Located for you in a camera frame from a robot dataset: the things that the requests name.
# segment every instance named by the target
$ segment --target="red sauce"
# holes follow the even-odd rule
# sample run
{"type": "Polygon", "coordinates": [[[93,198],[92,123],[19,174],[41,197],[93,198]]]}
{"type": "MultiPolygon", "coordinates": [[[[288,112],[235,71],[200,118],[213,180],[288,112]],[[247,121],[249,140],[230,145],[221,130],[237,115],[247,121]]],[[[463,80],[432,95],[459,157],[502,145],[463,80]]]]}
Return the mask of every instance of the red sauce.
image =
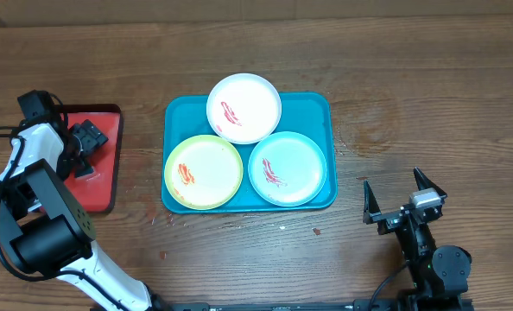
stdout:
{"type": "Polygon", "coordinates": [[[181,182],[184,183],[184,185],[194,184],[195,178],[193,175],[191,175],[191,172],[187,168],[186,164],[180,164],[178,166],[178,174],[180,174],[181,182]]]}
{"type": "Polygon", "coordinates": [[[221,104],[222,104],[222,108],[224,108],[225,118],[228,121],[230,121],[230,123],[241,126],[238,118],[236,117],[236,114],[233,112],[233,110],[230,108],[230,106],[226,102],[222,102],[221,104]]]}
{"type": "Polygon", "coordinates": [[[274,174],[274,171],[272,170],[272,166],[270,165],[270,161],[268,159],[263,159],[263,166],[264,166],[264,176],[266,176],[266,181],[269,183],[273,183],[277,187],[280,186],[287,186],[288,184],[283,181],[281,178],[276,176],[274,174]]]}

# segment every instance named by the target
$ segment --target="yellow-green plate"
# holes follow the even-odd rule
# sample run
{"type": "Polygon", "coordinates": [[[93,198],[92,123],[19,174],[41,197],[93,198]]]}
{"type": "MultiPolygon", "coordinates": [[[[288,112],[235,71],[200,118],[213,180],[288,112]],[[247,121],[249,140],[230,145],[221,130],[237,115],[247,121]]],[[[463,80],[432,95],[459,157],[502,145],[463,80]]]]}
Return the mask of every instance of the yellow-green plate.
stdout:
{"type": "Polygon", "coordinates": [[[170,195],[196,210],[226,203],[242,179],[243,163],[238,151],[214,135],[193,136],[181,142],[164,166],[164,182],[170,195]]]}

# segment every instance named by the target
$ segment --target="white plate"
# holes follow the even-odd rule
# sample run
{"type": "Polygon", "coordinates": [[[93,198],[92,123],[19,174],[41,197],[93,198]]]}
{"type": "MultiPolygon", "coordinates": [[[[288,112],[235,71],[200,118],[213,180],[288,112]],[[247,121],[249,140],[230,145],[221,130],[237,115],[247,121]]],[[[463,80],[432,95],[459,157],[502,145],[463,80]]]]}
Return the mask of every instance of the white plate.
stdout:
{"type": "Polygon", "coordinates": [[[265,78],[238,73],[221,80],[206,102],[212,129],[230,143],[257,143],[270,135],[282,116],[282,101],[265,78]]]}

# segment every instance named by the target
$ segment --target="plate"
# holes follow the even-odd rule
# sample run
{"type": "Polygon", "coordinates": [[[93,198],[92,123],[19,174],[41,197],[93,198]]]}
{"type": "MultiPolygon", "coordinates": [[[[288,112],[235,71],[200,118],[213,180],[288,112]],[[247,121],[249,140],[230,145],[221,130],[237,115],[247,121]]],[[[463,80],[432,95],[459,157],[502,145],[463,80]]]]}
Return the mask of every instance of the plate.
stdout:
{"type": "Polygon", "coordinates": [[[206,102],[216,134],[230,143],[257,143],[270,135],[282,116],[282,101],[265,78],[238,73],[221,80],[206,102]]]}
{"type": "Polygon", "coordinates": [[[278,206],[309,202],[326,182],[326,158],[310,138],[279,132],[262,140],[249,159],[249,179],[256,192],[278,206]]]}
{"type": "Polygon", "coordinates": [[[243,163],[223,138],[198,135],[180,143],[164,166],[172,197],[185,207],[207,210],[223,205],[241,185],[243,163]]]}

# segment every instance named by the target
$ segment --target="light blue plate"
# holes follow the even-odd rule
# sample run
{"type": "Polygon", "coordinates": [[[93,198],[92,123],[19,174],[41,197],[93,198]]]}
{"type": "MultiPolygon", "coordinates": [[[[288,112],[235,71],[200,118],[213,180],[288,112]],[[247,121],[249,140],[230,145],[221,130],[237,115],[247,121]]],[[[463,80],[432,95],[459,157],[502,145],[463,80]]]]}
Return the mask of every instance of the light blue plate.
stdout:
{"type": "Polygon", "coordinates": [[[305,204],[326,183],[327,163],[320,147],[290,131],[272,134],[258,143],[247,169],[256,192],[278,206],[305,204]]]}

